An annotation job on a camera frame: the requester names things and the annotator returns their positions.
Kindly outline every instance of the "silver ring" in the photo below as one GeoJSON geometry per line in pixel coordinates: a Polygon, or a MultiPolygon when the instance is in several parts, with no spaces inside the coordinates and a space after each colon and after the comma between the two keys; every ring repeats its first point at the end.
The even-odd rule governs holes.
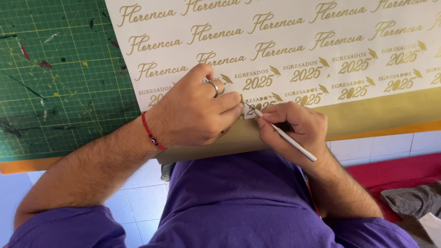
{"type": "Polygon", "coordinates": [[[216,98],[219,95],[219,87],[217,87],[217,84],[213,81],[208,81],[208,83],[213,84],[214,88],[216,89],[216,94],[214,95],[214,98],[216,98]]]}

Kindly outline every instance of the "person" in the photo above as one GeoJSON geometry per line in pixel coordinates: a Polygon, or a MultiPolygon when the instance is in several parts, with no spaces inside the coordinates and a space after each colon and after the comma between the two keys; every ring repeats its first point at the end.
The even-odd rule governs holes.
{"type": "MultiPolygon", "coordinates": [[[[20,203],[8,248],[125,247],[104,202],[160,148],[212,144],[243,112],[237,92],[214,98],[214,85],[202,84],[213,77],[196,65],[146,111],[151,137],[139,117],[51,166],[20,203]]],[[[262,112],[260,138],[271,149],[179,162],[158,230],[142,247],[418,247],[328,150],[324,114],[293,102],[262,112]],[[283,122],[316,162],[270,125],[283,122]]]]}

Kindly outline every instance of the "hand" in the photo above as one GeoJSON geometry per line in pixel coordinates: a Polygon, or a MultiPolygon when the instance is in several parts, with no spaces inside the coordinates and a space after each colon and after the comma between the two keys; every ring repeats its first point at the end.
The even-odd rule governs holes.
{"type": "Polygon", "coordinates": [[[325,143],[328,129],[326,115],[301,107],[292,101],[270,106],[263,109],[262,113],[262,118],[256,116],[260,128],[260,138],[278,154],[297,164],[306,172],[319,168],[319,165],[327,160],[327,156],[330,154],[325,143]],[[286,133],[316,156],[316,162],[311,162],[299,150],[284,140],[269,124],[285,121],[292,128],[286,133]]]}
{"type": "MultiPolygon", "coordinates": [[[[146,122],[165,147],[209,145],[225,135],[243,112],[241,96],[216,90],[202,80],[214,78],[213,68],[198,64],[146,112],[146,122]]],[[[220,80],[213,80],[224,91],[220,80]]]]}

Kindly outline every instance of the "red cloth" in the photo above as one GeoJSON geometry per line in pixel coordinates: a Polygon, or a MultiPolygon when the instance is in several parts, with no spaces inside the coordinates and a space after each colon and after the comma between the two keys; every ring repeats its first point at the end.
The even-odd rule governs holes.
{"type": "Polygon", "coordinates": [[[402,218],[380,201],[383,190],[413,188],[441,180],[441,153],[358,165],[347,171],[376,199],[390,222],[402,218]]]}

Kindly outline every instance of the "purple t-shirt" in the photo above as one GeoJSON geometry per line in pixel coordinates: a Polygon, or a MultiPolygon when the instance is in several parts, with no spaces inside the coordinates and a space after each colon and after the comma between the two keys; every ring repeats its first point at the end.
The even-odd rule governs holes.
{"type": "MultiPolygon", "coordinates": [[[[380,218],[317,215],[297,166],[272,150],[180,162],[170,181],[156,247],[415,248],[401,228],[380,218]]],[[[37,214],[8,248],[122,248],[125,231],[104,206],[37,214]]]]}

